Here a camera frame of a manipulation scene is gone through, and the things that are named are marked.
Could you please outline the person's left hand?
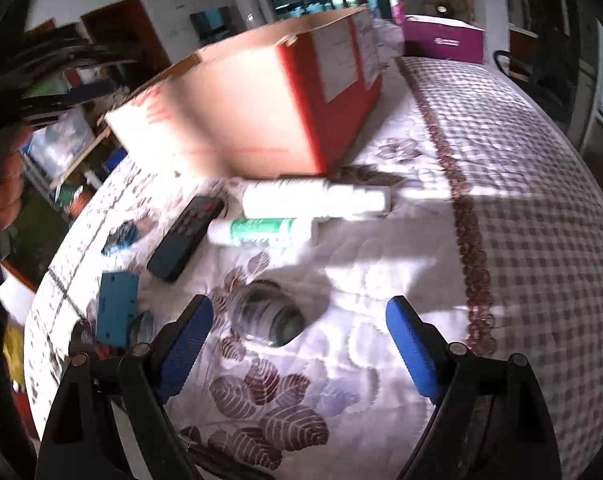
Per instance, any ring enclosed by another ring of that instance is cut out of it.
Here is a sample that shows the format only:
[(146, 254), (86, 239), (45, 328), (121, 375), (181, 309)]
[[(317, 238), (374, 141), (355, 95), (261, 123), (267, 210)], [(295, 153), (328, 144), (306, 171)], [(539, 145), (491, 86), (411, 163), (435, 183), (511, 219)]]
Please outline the person's left hand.
[(18, 217), (24, 189), (24, 162), (20, 150), (30, 139), (32, 128), (24, 126), (2, 162), (0, 171), (0, 230), (7, 229)]

